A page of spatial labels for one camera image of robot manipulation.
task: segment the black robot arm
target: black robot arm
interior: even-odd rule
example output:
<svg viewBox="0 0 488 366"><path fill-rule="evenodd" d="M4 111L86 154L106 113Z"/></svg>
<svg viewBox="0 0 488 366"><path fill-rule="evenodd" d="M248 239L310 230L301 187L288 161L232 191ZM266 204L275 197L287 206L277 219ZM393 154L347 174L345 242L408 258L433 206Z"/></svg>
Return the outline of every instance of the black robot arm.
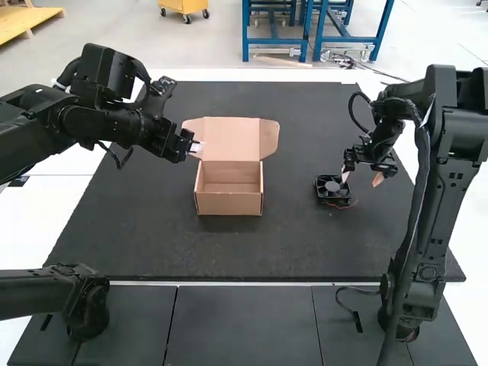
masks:
<svg viewBox="0 0 488 366"><path fill-rule="evenodd" d="M345 151L343 172L366 163L384 178L403 120L416 124L419 172L405 238L381 279L378 319L385 330L378 365L394 364L395 340L411 342L433 321L445 288L449 240L464 195L488 157L488 69L430 66L425 79L391 85L370 102L375 130Z"/></svg>
<svg viewBox="0 0 488 366"><path fill-rule="evenodd" d="M108 279L85 265L0 271L0 321L61 313L68 335L84 342L108 325L108 289Z"/></svg>
<svg viewBox="0 0 488 366"><path fill-rule="evenodd" d="M135 102L124 102L136 78L144 88ZM75 143L87 149L99 144L119 169L133 145L170 162L184 161L193 133L177 134L176 124L163 115L175 86L166 77L151 82L143 64L128 55L85 45L52 88L29 85L0 98L0 184ZM101 141L129 149L126 158L120 161Z"/></svg>
<svg viewBox="0 0 488 366"><path fill-rule="evenodd" d="M127 103L135 78L144 88ZM54 87L29 85L0 98L0 184L75 143L87 149L101 145L119 169L133 145L170 162L184 161L197 143L193 133L177 134L176 124L163 115L175 86L166 77L151 82L142 63L128 55L87 44ZM120 161L101 141L129 153ZM85 341L108 324L108 289L108 279L85 265L0 271L0 320L61 312L68 334Z"/></svg>

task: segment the gray floor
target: gray floor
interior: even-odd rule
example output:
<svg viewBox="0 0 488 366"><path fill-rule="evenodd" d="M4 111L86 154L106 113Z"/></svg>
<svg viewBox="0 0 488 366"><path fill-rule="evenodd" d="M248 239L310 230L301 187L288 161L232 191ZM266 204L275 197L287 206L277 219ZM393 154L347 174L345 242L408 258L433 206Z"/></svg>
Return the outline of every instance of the gray floor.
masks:
<svg viewBox="0 0 488 366"><path fill-rule="evenodd" d="M430 63L465 69L486 65L482 60L488 59L488 14L474 2L396 0L374 67L415 79L424 75ZM0 95L33 82L50 83L87 42L129 53L148 68L277 67L258 59L241 62L240 0L210 0L210 19L196 14L192 25L183 24L181 15L171 12L161 18L156 0L34 0L34 4L63 6L67 17L36 27L32 39L0 46ZM374 34L383 6L384 0L356 1L351 33ZM278 27L278 31L300 34L298 27ZM268 26L262 22L249 32L267 34ZM329 24L325 33L334 32Z"/></svg>

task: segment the red wire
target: red wire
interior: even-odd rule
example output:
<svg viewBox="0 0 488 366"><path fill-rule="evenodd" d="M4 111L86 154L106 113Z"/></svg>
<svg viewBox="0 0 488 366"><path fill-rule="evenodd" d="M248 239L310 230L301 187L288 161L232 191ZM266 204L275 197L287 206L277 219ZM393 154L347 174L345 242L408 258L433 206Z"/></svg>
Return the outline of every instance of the red wire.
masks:
<svg viewBox="0 0 488 366"><path fill-rule="evenodd" d="M346 208L351 208L351 207L353 207L355 204L357 204L357 203L358 203L358 201L359 201L359 200L356 200L356 201L355 201L353 204L350 204L350 205L348 205L348 206L344 206L344 207L340 207L340 206L337 206L336 204L328 204L328 203L326 203L326 205L327 205L327 206L333 206L333 207L338 208L338 209L340 209L340 210L344 210L344 209L346 209Z"/></svg>

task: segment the box lid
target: box lid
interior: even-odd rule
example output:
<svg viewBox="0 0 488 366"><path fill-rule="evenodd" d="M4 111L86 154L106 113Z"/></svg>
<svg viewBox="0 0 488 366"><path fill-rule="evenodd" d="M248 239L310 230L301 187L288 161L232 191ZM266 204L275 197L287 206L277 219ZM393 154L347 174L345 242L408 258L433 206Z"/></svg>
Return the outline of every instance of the box lid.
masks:
<svg viewBox="0 0 488 366"><path fill-rule="evenodd" d="M203 149L191 154L204 161L259 161L278 148L280 125L274 120L203 117L183 122Z"/></svg>

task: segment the cardboard box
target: cardboard box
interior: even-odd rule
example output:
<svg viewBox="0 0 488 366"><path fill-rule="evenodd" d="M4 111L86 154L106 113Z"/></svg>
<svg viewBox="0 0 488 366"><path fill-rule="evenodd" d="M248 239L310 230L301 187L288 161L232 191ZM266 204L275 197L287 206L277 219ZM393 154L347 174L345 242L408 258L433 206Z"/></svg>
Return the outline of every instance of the cardboard box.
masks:
<svg viewBox="0 0 488 366"><path fill-rule="evenodd" d="M280 125L273 120L204 117L187 120L183 128L204 143L193 156L200 159L194 187L199 215L262 214L262 159L278 148Z"/></svg>

